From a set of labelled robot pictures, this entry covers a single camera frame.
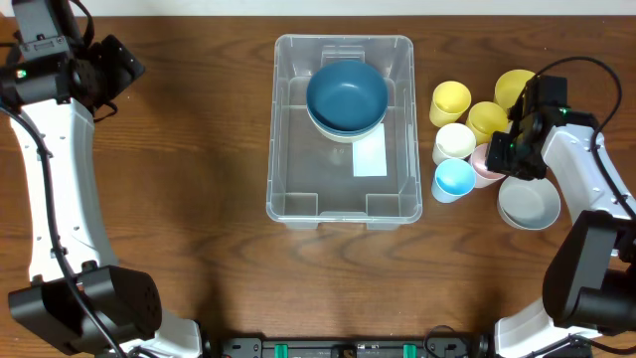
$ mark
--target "pink cup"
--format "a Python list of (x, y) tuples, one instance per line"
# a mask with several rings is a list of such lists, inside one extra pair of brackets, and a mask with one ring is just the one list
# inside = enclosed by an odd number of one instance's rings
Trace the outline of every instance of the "pink cup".
[(488, 152), (488, 143), (481, 144), (475, 148), (470, 156), (470, 165), (475, 171), (475, 188), (485, 188), (490, 184), (501, 180), (504, 174), (493, 173), (486, 168), (486, 154)]

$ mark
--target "blue bowl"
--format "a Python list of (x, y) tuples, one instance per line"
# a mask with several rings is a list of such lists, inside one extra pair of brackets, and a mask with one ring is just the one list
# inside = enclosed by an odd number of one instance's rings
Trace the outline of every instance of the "blue bowl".
[(389, 106), (385, 80), (373, 67), (339, 61), (309, 81), (307, 109), (316, 125), (338, 136), (359, 136), (378, 125)]

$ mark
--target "blue cup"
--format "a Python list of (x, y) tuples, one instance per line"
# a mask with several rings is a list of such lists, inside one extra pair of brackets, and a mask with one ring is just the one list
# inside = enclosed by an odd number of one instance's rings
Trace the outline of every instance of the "blue cup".
[(475, 187), (473, 167), (461, 159), (447, 159), (435, 169), (432, 194), (440, 203), (452, 203)]

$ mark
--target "yellow cup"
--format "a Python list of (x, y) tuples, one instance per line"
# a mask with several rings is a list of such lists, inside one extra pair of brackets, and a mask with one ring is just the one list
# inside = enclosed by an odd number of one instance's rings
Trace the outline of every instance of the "yellow cup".
[(526, 82), (534, 75), (534, 72), (528, 70), (512, 70), (504, 73), (495, 85), (495, 103), (501, 105), (508, 113), (510, 107), (515, 105)]
[(470, 90), (456, 81), (439, 84), (433, 91), (430, 104), (430, 121), (442, 127), (452, 123), (470, 106)]
[(508, 127), (508, 117), (497, 103), (484, 101), (470, 108), (466, 125), (475, 134), (479, 145), (488, 143), (494, 132), (505, 131)]

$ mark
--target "white paper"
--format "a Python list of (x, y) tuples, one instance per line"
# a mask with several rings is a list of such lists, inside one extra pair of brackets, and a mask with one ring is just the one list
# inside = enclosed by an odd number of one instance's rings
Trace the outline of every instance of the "white paper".
[(385, 124), (380, 123), (371, 134), (353, 143), (354, 176), (387, 176)]

